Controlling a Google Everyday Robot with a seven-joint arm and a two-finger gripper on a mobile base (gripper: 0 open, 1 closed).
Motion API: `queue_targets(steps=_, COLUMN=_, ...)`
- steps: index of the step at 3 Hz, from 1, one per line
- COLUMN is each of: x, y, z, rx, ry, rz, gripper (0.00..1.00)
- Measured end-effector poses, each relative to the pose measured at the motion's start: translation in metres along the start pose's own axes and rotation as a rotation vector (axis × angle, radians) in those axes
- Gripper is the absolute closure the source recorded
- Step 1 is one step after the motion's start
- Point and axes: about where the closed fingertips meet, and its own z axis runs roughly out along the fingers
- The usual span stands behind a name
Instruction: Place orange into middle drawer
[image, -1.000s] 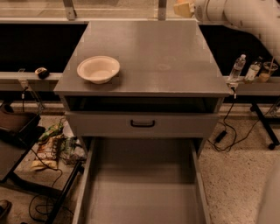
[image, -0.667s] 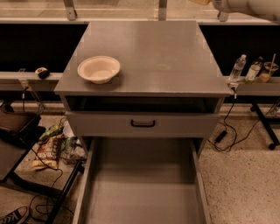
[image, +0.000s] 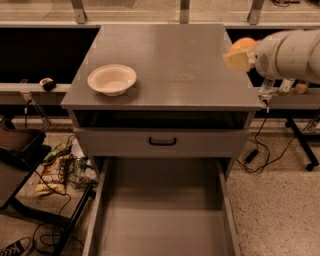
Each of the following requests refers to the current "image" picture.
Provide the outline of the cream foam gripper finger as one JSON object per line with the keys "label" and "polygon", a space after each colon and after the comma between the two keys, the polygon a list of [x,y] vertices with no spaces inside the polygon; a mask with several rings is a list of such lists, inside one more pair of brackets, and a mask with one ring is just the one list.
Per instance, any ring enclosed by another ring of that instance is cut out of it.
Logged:
{"label": "cream foam gripper finger", "polygon": [[255,67],[255,51],[252,47],[224,54],[223,59],[226,67],[234,71],[249,72]]}

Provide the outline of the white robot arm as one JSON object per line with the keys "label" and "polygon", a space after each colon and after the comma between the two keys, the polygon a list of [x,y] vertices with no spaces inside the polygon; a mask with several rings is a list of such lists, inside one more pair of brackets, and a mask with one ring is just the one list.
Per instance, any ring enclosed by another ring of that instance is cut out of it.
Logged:
{"label": "white robot arm", "polygon": [[269,80],[296,79],[320,83],[320,31],[285,30],[262,40],[244,37],[223,55],[225,66],[238,72],[253,68]]}

